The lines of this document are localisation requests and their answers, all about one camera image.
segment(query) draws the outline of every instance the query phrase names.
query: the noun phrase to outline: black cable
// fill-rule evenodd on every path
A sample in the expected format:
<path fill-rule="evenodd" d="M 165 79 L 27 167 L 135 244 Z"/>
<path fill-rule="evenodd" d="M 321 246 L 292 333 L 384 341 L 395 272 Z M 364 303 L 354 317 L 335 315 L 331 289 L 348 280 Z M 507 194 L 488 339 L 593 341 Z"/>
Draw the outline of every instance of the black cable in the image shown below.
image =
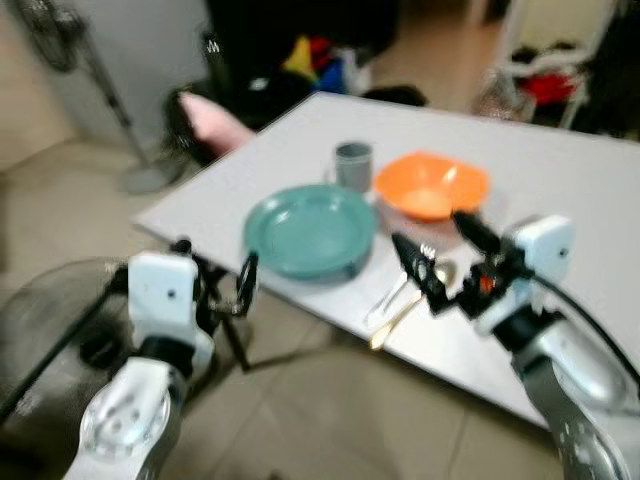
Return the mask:
<path fill-rule="evenodd" d="M 573 308 L 578 315 L 580 315 L 584 320 L 593 328 L 598 335 L 602 338 L 604 343 L 611 349 L 616 358 L 620 361 L 624 369 L 627 373 L 633 378 L 638 387 L 640 388 L 640 374 L 633 366 L 629 358 L 625 355 L 622 349 L 618 346 L 618 344 L 611 338 L 611 336 L 602 328 L 602 326 L 598 323 L 598 321 L 593 318 L 584 308 L 582 308 L 578 302 L 576 302 L 573 298 L 569 296 L 566 292 L 564 292 L 560 287 L 550 282 L 546 278 L 543 278 L 536 273 L 528 272 L 525 275 L 526 278 L 533 280 L 539 285 L 543 286 L 550 292 L 553 292 L 558 296 L 563 302 Z"/>
<path fill-rule="evenodd" d="M 95 316 L 95 314 L 102 308 L 105 304 L 109 296 L 117 290 L 118 278 L 114 278 L 111 282 L 109 282 L 102 293 L 89 305 L 80 318 L 73 322 L 62 336 L 58 339 L 58 341 L 51 347 L 51 349 L 47 352 L 47 354 L 38 362 L 38 364 L 31 369 L 29 374 L 25 377 L 25 379 L 20 382 L 20 384 L 11 392 L 9 398 L 0 406 L 0 426 L 3 425 L 7 419 L 11 416 L 13 411 L 15 410 L 18 403 L 24 394 L 33 386 L 33 384 L 40 378 L 40 375 L 47 369 L 47 367 L 55 360 L 58 354 L 64 350 L 64 348 L 69 344 L 69 342 L 73 339 L 73 337 L 82 330 L 82 328 L 89 323 Z"/>

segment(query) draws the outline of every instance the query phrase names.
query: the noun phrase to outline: metal cup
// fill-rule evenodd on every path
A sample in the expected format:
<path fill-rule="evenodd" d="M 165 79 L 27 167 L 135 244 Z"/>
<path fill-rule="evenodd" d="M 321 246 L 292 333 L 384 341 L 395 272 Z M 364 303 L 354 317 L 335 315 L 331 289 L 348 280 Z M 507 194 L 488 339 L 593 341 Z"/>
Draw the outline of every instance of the metal cup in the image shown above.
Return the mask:
<path fill-rule="evenodd" d="M 335 153 L 336 183 L 358 193 L 371 187 L 371 145 L 362 142 L 347 142 L 338 145 Z"/>

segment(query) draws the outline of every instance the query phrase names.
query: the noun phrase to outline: gold spoon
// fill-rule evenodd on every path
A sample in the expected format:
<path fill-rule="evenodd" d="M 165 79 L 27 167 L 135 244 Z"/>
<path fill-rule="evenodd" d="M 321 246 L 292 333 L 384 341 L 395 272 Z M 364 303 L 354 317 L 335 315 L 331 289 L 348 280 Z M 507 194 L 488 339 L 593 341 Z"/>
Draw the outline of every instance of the gold spoon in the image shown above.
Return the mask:
<path fill-rule="evenodd" d="M 435 267 L 436 276 L 447 287 L 453 284 L 453 280 L 456 275 L 456 265 L 452 261 L 444 261 L 439 263 Z M 407 303 L 402 310 L 400 310 L 391 320 L 382 325 L 378 330 L 374 332 L 369 340 L 369 348 L 373 351 L 380 350 L 391 332 L 398 326 L 398 324 L 414 309 L 416 305 L 422 300 L 422 292 L 416 292 L 415 296 Z"/>

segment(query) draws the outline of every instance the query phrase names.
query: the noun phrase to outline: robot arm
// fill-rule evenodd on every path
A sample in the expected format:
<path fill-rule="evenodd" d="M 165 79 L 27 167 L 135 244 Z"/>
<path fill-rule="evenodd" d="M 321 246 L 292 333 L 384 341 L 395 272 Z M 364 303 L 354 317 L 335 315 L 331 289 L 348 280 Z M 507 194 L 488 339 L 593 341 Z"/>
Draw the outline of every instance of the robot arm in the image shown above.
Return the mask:
<path fill-rule="evenodd" d="M 456 214 L 455 222 L 485 258 L 452 298 L 435 275 L 433 253 L 393 236 L 404 270 L 432 312 L 460 308 L 480 335 L 493 335 L 512 354 L 513 369 L 549 425 L 567 479 L 640 479 L 637 372 L 600 327 L 606 342 L 544 308 L 546 288 L 568 271 L 571 222 L 536 218 L 503 238 L 473 215 Z"/>
<path fill-rule="evenodd" d="M 129 317 L 135 356 L 92 399 L 80 427 L 77 455 L 65 479 L 157 478 L 180 430 L 190 382 L 202 377 L 213 355 L 213 329 L 198 322 L 209 309 L 199 265 L 182 252 L 144 252 L 128 264 Z M 251 255 L 238 282 L 238 299 L 220 305 L 244 316 L 256 288 L 257 257 Z"/>

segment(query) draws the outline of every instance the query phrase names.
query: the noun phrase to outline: green plate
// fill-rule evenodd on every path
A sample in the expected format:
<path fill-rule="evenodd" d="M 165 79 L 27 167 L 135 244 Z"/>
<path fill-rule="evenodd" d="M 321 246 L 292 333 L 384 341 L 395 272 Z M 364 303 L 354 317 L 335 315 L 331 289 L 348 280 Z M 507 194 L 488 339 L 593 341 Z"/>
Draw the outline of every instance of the green plate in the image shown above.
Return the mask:
<path fill-rule="evenodd" d="M 260 264 L 282 275 L 313 278 L 357 268 L 378 227 L 360 195 L 331 185 L 283 190 L 258 204 L 244 242 Z"/>

